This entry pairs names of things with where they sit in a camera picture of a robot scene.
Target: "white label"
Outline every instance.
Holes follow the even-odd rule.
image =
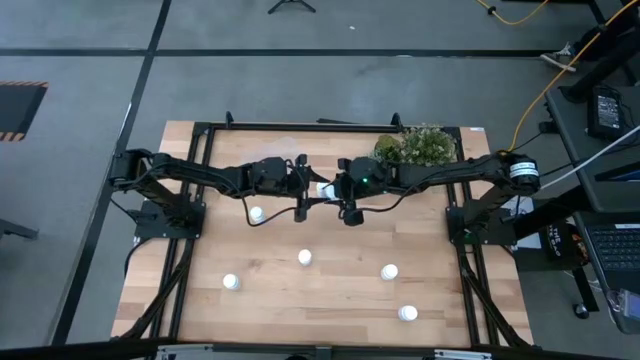
[[[509,174],[509,176],[511,178],[514,178],[514,177],[517,177],[517,176],[522,176],[522,175],[538,176],[538,170],[535,170],[535,169],[520,169],[520,170],[512,171]]]
[[[616,224],[616,229],[640,229],[640,224]]]
[[[520,169],[535,169],[535,168],[536,168],[536,164],[526,162],[526,163],[513,164],[511,165],[511,167],[509,167],[509,170],[516,171]]]

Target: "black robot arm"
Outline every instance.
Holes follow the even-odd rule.
[[[203,185],[234,199],[250,195],[293,198],[297,200],[294,218],[301,222],[313,202],[306,196],[309,183],[329,181],[306,166],[306,161],[306,155],[298,156],[295,163],[270,157],[220,169],[136,149],[115,156],[109,180],[115,191],[134,190],[159,206],[171,227],[189,227],[197,222],[198,214],[188,197],[171,192],[158,180]]]
[[[440,166],[379,162],[366,157],[340,159],[338,165],[344,172],[338,174],[332,184],[341,201],[343,220],[350,226],[362,224],[363,211],[387,210],[358,208],[356,200],[384,193],[399,195],[397,205],[402,198],[431,186],[490,182],[494,187],[482,198],[465,203],[464,223],[469,227],[474,223],[486,224],[489,215],[513,196],[532,195],[540,188],[536,162],[513,153],[496,153]]]

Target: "metal bracket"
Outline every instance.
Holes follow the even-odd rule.
[[[197,122],[193,125],[193,136],[202,136],[209,134],[209,128],[211,127],[211,123],[206,122]]]
[[[449,239],[454,245],[515,245],[517,243],[513,226],[503,224],[502,219],[511,216],[507,209],[498,209],[491,214],[487,223],[476,228],[465,226],[464,208],[446,208]]]
[[[225,129],[231,129],[231,124],[234,122],[233,115],[231,115],[231,111],[227,111],[224,115]]]
[[[331,346],[316,346],[316,360],[331,360]]]
[[[402,121],[400,120],[400,114],[393,113],[391,117],[391,125],[396,127],[398,133],[401,133],[404,130],[404,126],[402,125]]]
[[[436,349],[435,358],[443,360],[491,360],[491,354],[471,351]]]
[[[190,203],[195,214],[195,222],[189,227],[172,227],[164,215],[162,208],[151,201],[142,203],[142,209],[137,217],[135,236],[140,238],[166,239],[198,239],[202,233],[206,204],[200,201]]]
[[[213,344],[185,344],[185,345],[164,345],[158,346],[158,355],[162,360],[168,360],[169,356],[201,354],[203,352],[213,352]]]

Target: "yellow cable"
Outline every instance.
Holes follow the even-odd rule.
[[[627,5],[625,5],[622,9],[620,9],[615,15],[613,15],[609,21],[606,22],[605,26],[609,26],[618,16],[620,16],[620,14],[622,14],[625,10],[627,10],[629,7],[631,7],[633,4],[637,3],[639,0],[632,0],[630,3],[628,3]],[[535,100],[533,100],[533,102],[531,103],[531,105],[529,105],[529,107],[527,108],[527,110],[524,112],[524,114],[522,114],[522,117],[520,118],[520,122],[518,123],[518,126],[516,127],[516,131],[513,134],[513,140],[511,141],[511,146],[509,146],[509,149],[507,150],[507,152],[511,152],[513,149],[515,149],[516,147],[516,141],[518,140],[518,134],[520,133],[520,128],[522,127],[522,124],[524,124],[524,120],[527,118],[527,116],[529,115],[529,113],[531,112],[531,110],[533,109],[533,107],[538,103],[538,101],[540,101],[540,99],[542,99],[542,97],[544,96],[544,94],[549,91],[549,89],[556,83],[556,81],[558,81],[558,79],[560,79],[560,77],[567,72],[567,69],[570,68],[573,64],[575,64],[576,61],[578,61],[578,59],[580,58],[580,56],[582,56],[582,54],[584,54],[584,52],[589,49],[589,47],[591,46],[591,44],[593,44],[596,40],[598,40],[600,38],[600,33],[597,33],[588,43],[587,45],[585,45],[585,47],[582,48],[582,50],[580,50],[580,52],[571,60],[571,62],[569,62],[569,65],[567,65],[564,69],[562,69],[562,71],[560,71],[560,73],[558,73],[558,75],[556,75],[556,77],[553,78],[553,80],[551,80],[551,82],[549,83],[549,85],[547,85],[544,90],[542,90],[542,92],[540,93],[540,95],[538,95],[538,97],[535,98]]]
[[[491,6],[489,6],[486,2],[484,2],[484,1],[482,1],[482,0],[476,0],[476,1],[477,1],[478,3],[480,3],[482,6],[484,6],[484,8],[485,8],[485,9],[487,9],[487,10],[489,10],[489,9],[491,8]],[[516,21],[516,22],[511,22],[511,21],[507,21],[507,20],[503,19],[503,18],[502,18],[502,16],[498,15],[498,12],[497,12],[497,11],[494,11],[494,12],[493,12],[493,15],[494,15],[498,20],[500,20],[503,24],[505,24],[505,25],[511,25],[511,26],[514,26],[514,25],[520,25],[520,24],[522,24],[523,22],[525,22],[525,21],[529,20],[529,18],[530,18],[530,17],[532,17],[533,15],[535,15],[535,14],[538,12],[538,10],[542,9],[542,7],[543,7],[543,6],[545,6],[545,5],[547,5],[547,3],[548,3],[548,2],[549,2],[549,0],[544,0],[544,1],[542,2],[542,4],[538,5],[538,7],[537,7],[537,8],[535,8],[535,10],[533,10],[533,11],[531,12],[531,14],[529,14],[529,15],[525,16],[523,19],[518,20],[518,21]]]

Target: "small white cup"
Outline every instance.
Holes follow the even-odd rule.
[[[333,185],[329,185],[329,183],[317,183],[316,191],[318,193],[318,197],[329,198],[332,200],[337,199],[335,189]]]
[[[298,261],[300,261],[302,266],[311,265],[311,251],[307,249],[301,250],[300,253],[298,253]]]
[[[229,290],[238,290],[240,288],[240,279],[233,274],[227,274],[222,279],[222,284]]]
[[[411,305],[406,305],[398,310],[398,317],[402,321],[413,321],[418,318],[418,309]]]
[[[249,211],[249,216],[255,224],[259,224],[266,219],[264,211],[262,211],[262,208],[258,206],[254,206],[251,208],[251,210]]]
[[[382,280],[393,280],[396,276],[398,276],[398,267],[393,264],[385,265],[380,271]]]

